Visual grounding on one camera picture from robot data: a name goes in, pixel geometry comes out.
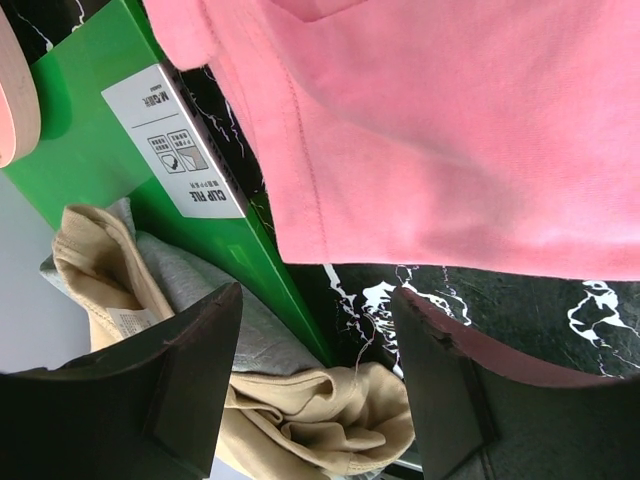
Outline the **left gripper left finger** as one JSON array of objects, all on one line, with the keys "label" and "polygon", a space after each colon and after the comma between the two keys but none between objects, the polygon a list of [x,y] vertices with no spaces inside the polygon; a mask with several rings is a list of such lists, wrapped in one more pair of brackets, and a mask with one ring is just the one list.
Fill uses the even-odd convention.
[{"label": "left gripper left finger", "polygon": [[1,378],[5,479],[204,479],[239,336],[228,283],[62,367]]}]

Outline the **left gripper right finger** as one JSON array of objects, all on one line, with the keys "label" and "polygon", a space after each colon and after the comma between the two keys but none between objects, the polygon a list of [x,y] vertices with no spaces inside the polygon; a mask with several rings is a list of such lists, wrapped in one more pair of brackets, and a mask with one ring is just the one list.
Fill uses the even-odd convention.
[{"label": "left gripper right finger", "polygon": [[515,350],[397,289],[392,319],[427,479],[635,479],[639,381]]}]

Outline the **pink t shirt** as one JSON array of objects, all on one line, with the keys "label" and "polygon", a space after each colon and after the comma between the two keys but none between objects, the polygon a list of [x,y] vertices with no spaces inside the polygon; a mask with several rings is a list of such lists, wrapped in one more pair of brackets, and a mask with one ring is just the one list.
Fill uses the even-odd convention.
[{"label": "pink t shirt", "polygon": [[639,277],[635,1],[148,1],[289,264]]}]

